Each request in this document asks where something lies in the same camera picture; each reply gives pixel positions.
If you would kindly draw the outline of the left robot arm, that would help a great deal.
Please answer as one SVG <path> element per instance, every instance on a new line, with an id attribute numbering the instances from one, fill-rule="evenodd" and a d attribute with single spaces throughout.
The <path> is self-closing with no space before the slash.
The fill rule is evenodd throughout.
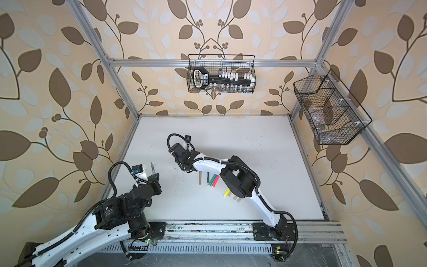
<path id="1" fill-rule="evenodd" d="M 131 244 L 150 244 L 164 236 L 165 222 L 149 223 L 144 210 L 153 196 L 161 194 L 159 174 L 146 175 L 143 165 L 130 166 L 119 161 L 113 166 L 127 168 L 135 184 L 129 192 L 117 194 L 112 177 L 108 177 L 113 195 L 100 200 L 84 214 L 77 225 L 46 243 L 27 242 L 21 252 L 19 267 L 74 267 L 80 261 L 110 246 L 119 244 L 128 260 Z"/>

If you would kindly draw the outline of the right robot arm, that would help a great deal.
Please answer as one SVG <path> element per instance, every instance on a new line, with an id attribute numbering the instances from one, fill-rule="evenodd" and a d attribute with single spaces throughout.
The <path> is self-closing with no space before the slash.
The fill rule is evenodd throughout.
<path id="1" fill-rule="evenodd" d="M 179 168 L 186 172 L 209 172 L 218 175 L 227 188 L 240 199 L 249 199 L 262 218 L 264 237 L 285 241 L 290 235 L 294 240 L 289 249 L 277 249 L 272 253 L 273 259 L 285 262 L 294 252 L 299 240 L 298 226 L 295 218 L 288 211 L 275 210 L 260 191 L 261 179 L 238 156 L 229 159 L 208 157 L 195 150 L 191 136 L 171 133 L 167 137 L 167 148 Z"/>

